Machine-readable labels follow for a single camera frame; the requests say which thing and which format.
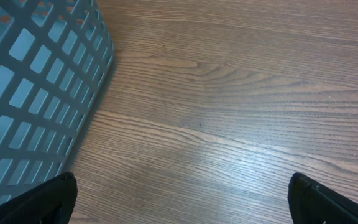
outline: plastic laundry basket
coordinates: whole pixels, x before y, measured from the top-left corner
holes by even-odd
[[[0,204],[69,169],[114,66],[94,0],[0,0]]]

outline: wooden floor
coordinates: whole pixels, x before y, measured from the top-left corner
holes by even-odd
[[[358,1],[98,4],[118,67],[72,223],[291,223],[294,172],[358,202]]]

